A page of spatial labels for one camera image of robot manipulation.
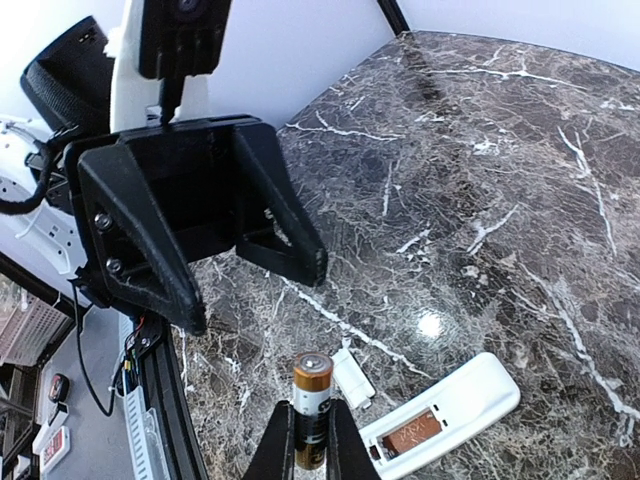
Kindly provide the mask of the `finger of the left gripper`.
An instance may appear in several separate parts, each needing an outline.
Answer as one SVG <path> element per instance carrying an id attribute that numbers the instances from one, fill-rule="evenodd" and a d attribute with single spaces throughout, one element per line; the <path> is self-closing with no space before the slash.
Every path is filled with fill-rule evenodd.
<path id="1" fill-rule="evenodd" d="M 273 127 L 233 130 L 236 254 L 306 286 L 324 283 L 328 254 L 293 189 Z"/>
<path id="2" fill-rule="evenodd" d="M 204 333 L 202 295 L 127 147 L 79 155 L 77 226 L 102 302 L 130 316 L 154 313 L 192 335 Z"/>

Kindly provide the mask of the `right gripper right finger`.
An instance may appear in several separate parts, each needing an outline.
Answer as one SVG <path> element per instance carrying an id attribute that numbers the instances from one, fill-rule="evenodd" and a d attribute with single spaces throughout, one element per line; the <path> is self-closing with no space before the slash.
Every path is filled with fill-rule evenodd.
<path id="1" fill-rule="evenodd" d="M 327 444 L 329 480 L 380 480 L 348 404 L 333 399 Z"/>

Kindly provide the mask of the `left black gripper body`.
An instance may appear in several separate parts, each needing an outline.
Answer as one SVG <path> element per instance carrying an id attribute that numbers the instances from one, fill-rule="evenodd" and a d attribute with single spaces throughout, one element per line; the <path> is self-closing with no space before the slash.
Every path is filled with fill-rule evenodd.
<path id="1" fill-rule="evenodd" d="M 235 250 L 233 130 L 254 123 L 264 122 L 251 116 L 196 120 L 71 143 L 64 152 L 64 167 L 76 221 L 79 155 L 91 148 L 118 144 L 132 152 L 187 266 Z M 93 303 L 108 305 L 94 294 L 97 278 L 86 264 L 87 260 L 76 272 L 76 287 Z"/>

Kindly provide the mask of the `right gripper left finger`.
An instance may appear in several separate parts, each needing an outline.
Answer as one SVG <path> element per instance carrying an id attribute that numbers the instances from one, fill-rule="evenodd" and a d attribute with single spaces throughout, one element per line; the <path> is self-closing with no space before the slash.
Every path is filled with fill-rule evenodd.
<path id="1" fill-rule="evenodd" d="M 295 410 L 279 401 L 269 419 L 243 480 L 293 480 Z"/>

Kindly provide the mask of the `white battery cover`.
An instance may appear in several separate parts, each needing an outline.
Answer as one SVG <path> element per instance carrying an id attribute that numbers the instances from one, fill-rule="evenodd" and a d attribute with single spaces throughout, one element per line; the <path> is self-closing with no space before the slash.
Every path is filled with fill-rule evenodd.
<path id="1" fill-rule="evenodd" d="M 351 409 L 366 409 L 372 404 L 375 389 L 347 348 L 333 356 L 333 380 Z"/>

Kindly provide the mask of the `gold black AA battery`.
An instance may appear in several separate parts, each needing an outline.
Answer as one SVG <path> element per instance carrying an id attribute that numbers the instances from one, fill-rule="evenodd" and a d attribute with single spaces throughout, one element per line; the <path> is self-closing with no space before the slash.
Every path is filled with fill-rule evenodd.
<path id="1" fill-rule="evenodd" d="M 324 462 L 331 409 L 333 360 L 320 352 L 299 354 L 293 368 L 295 460 L 304 470 Z"/>

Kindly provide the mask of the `white remote control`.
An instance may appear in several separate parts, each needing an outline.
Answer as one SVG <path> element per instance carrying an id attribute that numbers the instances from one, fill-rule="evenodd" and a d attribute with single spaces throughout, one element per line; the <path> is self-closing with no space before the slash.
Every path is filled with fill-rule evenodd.
<path id="1" fill-rule="evenodd" d="M 360 435 L 379 477 L 402 479 L 486 430 L 520 399 L 499 359 L 482 352 Z"/>

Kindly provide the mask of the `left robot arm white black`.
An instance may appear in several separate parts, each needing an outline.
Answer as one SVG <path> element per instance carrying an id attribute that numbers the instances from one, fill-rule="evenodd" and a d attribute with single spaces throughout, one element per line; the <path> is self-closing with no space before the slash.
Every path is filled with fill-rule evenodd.
<path id="1" fill-rule="evenodd" d="M 86 18 L 24 72 L 54 133 L 35 140 L 34 193 L 5 213 L 48 204 L 66 180 L 64 208 L 85 252 L 73 285 L 126 315 L 176 322 L 199 335 L 205 307 L 189 265 L 226 251 L 289 280 L 320 285 L 327 253 L 296 196 L 275 130 L 248 116 L 107 130 L 106 42 Z"/>

